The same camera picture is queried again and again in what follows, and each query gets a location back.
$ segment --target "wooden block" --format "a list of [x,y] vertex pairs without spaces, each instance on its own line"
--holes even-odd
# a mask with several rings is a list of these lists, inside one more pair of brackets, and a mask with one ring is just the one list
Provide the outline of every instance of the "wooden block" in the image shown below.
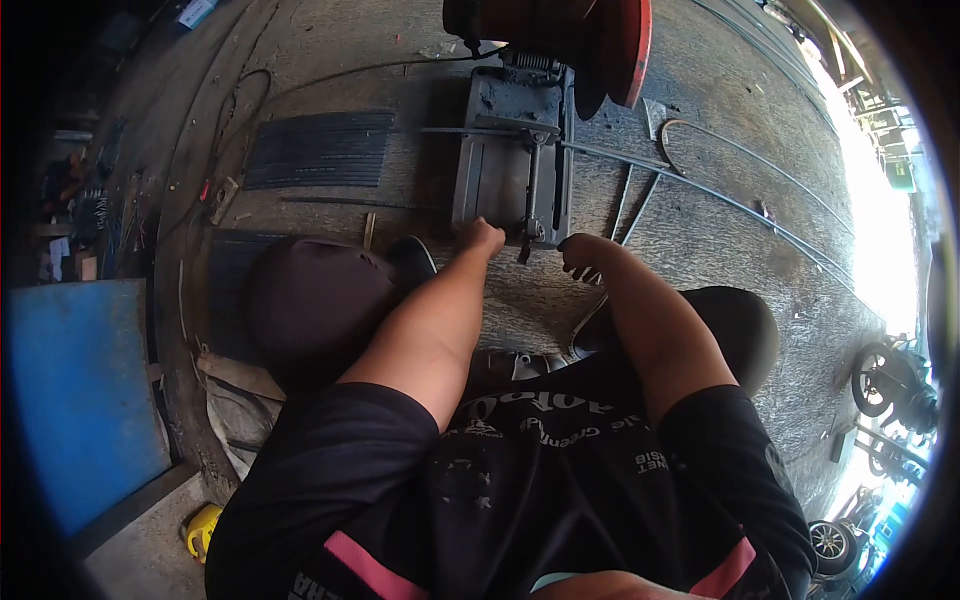
[[197,369],[258,396],[274,400],[287,398],[267,370],[261,367],[253,367],[247,363],[204,352],[197,359]]
[[367,224],[363,229],[363,249],[369,250],[373,243],[373,225],[376,223],[376,213],[367,213]]
[[36,237],[63,237],[73,233],[72,223],[35,223],[33,234]]

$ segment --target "hand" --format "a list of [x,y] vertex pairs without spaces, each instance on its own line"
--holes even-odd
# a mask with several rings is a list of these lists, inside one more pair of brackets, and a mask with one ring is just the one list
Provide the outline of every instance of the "hand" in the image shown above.
[[563,240],[557,250],[564,254],[564,273],[573,272],[574,280],[599,282],[600,270],[607,255],[622,251],[619,244],[588,233],[574,233]]
[[490,260],[500,254],[506,241],[507,233],[503,229],[494,228],[483,217],[477,217],[473,223],[461,229],[457,238],[457,252],[482,249]]

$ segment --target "foot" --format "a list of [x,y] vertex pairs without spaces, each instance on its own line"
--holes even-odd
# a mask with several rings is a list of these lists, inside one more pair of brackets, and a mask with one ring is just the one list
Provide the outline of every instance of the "foot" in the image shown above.
[[404,235],[384,253],[387,262],[396,268],[397,287],[410,293],[437,274],[437,265],[418,237]]

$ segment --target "wooden plank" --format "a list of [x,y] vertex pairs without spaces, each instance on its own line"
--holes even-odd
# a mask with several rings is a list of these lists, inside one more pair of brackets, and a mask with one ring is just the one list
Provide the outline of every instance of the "wooden plank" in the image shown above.
[[258,396],[280,401],[287,398],[262,367],[252,367],[224,356],[204,352],[197,359],[197,369]]

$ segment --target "tools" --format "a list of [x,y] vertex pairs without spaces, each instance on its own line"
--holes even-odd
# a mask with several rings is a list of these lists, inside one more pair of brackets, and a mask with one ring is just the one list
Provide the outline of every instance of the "tools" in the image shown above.
[[527,183],[527,207],[523,220],[523,248],[516,262],[527,264],[530,258],[530,248],[533,242],[542,242],[545,236],[543,224],[537,217],[537,186],[540,182],[540,154],[544,144],[552,144],[557,140],[560,132],[536,132],[523,130],[520,138],[530,147],[530,179]]
[[510,44],[501,67],[470,76],[464,128],[472,132],[461,141],[454,228],[484,217],[521,246],[521,264],[533,248],[556,248],[567,237],[573,153],[556,142],[574,141],[574,108],[589,119],[608,95],[636,105],[651,20],[649,0],[444,0],[444,28],[474,56],[481,39]]
[[470,77],[452,225],[484,217],[521,246],[556,248],[569,233],[573,153],[572,72],[559,62],[507,50],[503,67]]
[[576,108],[585,121],[608,95],[622,107],[636,105],[652,23],[650,0],[444,0],[444,29],[474,56],[481,39],[498,39],[576,71]]

